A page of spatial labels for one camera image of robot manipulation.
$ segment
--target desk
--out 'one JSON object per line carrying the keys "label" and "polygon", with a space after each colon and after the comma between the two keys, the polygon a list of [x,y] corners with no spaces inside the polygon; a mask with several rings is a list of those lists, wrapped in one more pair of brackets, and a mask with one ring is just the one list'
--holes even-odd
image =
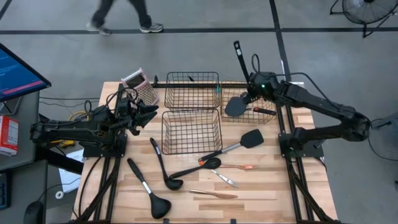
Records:
{"label": "desk", "polygon": [[11,116],[19,122],[18,152],[15,156],[0,156],[0,170],[11,169],[35,160],[36,147],[29,139],[30,125],[39,118],[39,92],[22,97],[17,114]]}
{"label": "desk", "polygon": [[[39,161],[11,170],[11,206],[0,210],[1,223],[20,224],[24,222],[28,204],[36,201],[47,188],[47,161]],[[40,199],[44,205],[45,223],[46,194]]]}
{"label": "desk", "polygon": [[[117,91],[118,85],[118,82],[104,84],[99,101],[101,105],[109,94]],[[165,90],[161,88],[156,90],[160,96],[158,115],[141,131],[139,136],[126,132],[128,135],[126,156],[121,161],[112,223],[163,222],[162,219],[154,220],[151,217],[148,195],[128,166],[126,159],[129,157],[137,163],[153,192],[158,197],[171,201],[172,209],[164,217],[169,218],[170,223],[229,223],[232,218],[237,219],[238,223],[295,223],[286,163],[280,155],[277,141],[280,130],[276,119],[265,125],[221,122],[224,147],[236,143],[242,134],[255,128],[260,129],[264,136],[265,142],[261,146],[252,149],[240,147],[218,156],[225,163],[260,166],[259,169],[251,171],[218,169],[220,173],[236,181],[240,188],[235,189],[224,183],[210,170],[199,170],[181,177],[184,185],[180,190],[169,190],[164,185],[157,156],[149,142],[149,138],[152,137],[161,145],[162,113],[168,110],[164,107]],[[310,110],[293,108],[292,112],[296,126],[307,129],[314,127]],[[198,158],[202,155],[200,153],[163,155],[168,175],[197,166]],[[95,160],[96,158],[91,158],[85,161],[82,180],[86,178]],[[97,164],[88,180],[83,194],[82,210],[90,204],[98,191],[103,161],[104,159]],[[310,193],[327,215],[337,218],[325,168],[312,158],[303,158],[303,163]],[[83,182],[80,182],[78,195],[80,195]],[[239,197],[222,200],[207,195],[190,194],[189,189],[236,194]],[[300,200],[302,216],[306,218],[301,195]],[[76,198],[75,208],[78,202],[79,196]],[[108,197],[105,195],[101,210],[102,218],[106,213],[107,202]]]}

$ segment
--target computer mouse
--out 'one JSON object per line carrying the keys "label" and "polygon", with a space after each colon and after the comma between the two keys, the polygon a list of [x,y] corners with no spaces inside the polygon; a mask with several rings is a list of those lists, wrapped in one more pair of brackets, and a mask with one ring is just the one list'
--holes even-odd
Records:
{"label": "computer mouse", "polygon": [[40,201],[30,203],[24,216],[24,224],[43,224],[43,204]]}

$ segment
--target sneaker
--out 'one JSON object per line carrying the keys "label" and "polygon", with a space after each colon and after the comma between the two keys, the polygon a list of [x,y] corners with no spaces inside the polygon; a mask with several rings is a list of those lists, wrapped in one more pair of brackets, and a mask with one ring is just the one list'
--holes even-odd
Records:
{"label": "sneaker", "polygon": [[108,28],[106,28],[104,26],[96,27],[91,22],[87,23],[86,30],[87,31],[99,31],[99,33],[102,35],[111,35],[112,34],[111,30],[109,30]]}
{"label": "sneaker", "polygon": [[152,25],[150,27],[148,27],[148,28],[141,27],[140,30],[144,34],[148,34],[150,32],[162,32],[163,31],[163,25],[162,24],[152,23]]}

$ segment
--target concrete floor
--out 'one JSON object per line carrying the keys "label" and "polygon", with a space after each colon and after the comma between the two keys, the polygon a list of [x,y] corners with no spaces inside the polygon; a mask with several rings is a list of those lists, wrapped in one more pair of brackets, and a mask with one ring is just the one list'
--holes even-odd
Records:
{"label": "concrete floor", "polygon": [[[283,29],[360,28],[344,16],[330,16],[332,3],[332,0],[276,0],[280,26]],[[262,70],[282,72],[273,30],[217,31],[236,27],[273,28],[267,0],[147,0],[152,18],[163,22],[166,29],[210,28],[210,32],[155,35],[135,34],[136,13],[127,1],[120,0],[109,13],[107,25],[125,34],[110,37],[83,32],[96,5],[97,0],[11,1],[0,20],[0,42],[52,82],[53,87],[44,90],[41,96],[97,97],[103,82],[119,80],[139,67],[151,79],[157,75],[165,80],[167,72],[172,70],[207,70],[218,72],[222,80],[243,80],[232,47],[237,39],[241,41],[247,63],[251,54],[257,53]],[[398,27],[398,16],[393,16],[383,27]],[[18,32],[13,30],[30,30],[31,34],[15,34]],[[48,30],[60,32],[49,34]],[[79,34],[62,30],[77,30],[75,33]],[[371,119],[398,111],[395,88],[398,33],[376,32],[362,39],[360,32],[329,31],[337,32],[282,33],[290,71],[308,73],[333,101],[354,106]],[[294,80],[305,82],[310,92],[318,94],[305,78],[294,77]],[[61,103],[74,105],[80,101]],[[81,109],[40,105],[40,112],[53,119],[66,119],[71,112]],[[335,124],[318,113],[313,116],[316,126]],[[396,130],[390,127],[372,131],[375,150],[398,159],[395,134]],[[367,142],[329,140],[323,148],[339,219],[346,223],[396,223],[398,192],[394,180],[398,180],[398,162],[378,158]],[[48,185],[57,183],[58,170],[50,167]],[[70,218],[76,192],[55,200],[53,195],[58,190],[49,192],[47,223]]]}

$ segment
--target black ladle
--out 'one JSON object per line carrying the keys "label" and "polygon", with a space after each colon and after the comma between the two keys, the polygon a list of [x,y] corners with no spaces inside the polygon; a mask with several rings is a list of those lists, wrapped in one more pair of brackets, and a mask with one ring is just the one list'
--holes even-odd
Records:
{"label": "black ladle", "polygon": [[170,179],[174,179],[174,178],[177,178],[177,177],[181,177],[183,175],[192,173],[193,171],[196,171],[196,170],[202,169],[202,168],[205,168],[205,169],[217,169],[217,168],[219,168],[220,165],[221,165],[221,160],[219,158],[211,158],[211,159],[207,160],[202,166],[198,166],[198,167],[195,167],[195,168],[192,168],[192,169],[187,169],[187,170],[183,170],[183,171],[180,171],[180,172],[176,172],[175,174],[170,175],[169,178]]}
{"label": "black ladle", "polygon": [[133,173],[137,176],[137,178],[142,182],[143,186],[147,190],[150,198],[150,212],[152,217],[158,219],[164,217],[172,208],[171,202],[166,199],[162,199],[156,196],[148,187],[147,183],[145,182],[144,176],[142,175],[141,171],[138,169],[136,163],[128,158],[127,162]]}
{"label": "black ladle", "polygon": [[182,187],[182,184],[184,183],[184,181],[182,181],[182,180],[172,180],[172,179],[170,179],[168,177],[168,175],[166,174],[166,171],[164,169],[162,153],[160,152],[159,146],[157,145],[155,139],[150,138],[149,140],[150,140],[150,143],[152,143],[152,145],[153,145],[153,147],[155,149],[155,153],[157,155],[157,158],[159,159],[160,166],[161,166],[162,172],[163,172],[164,184],[170,190],[179,190]]}

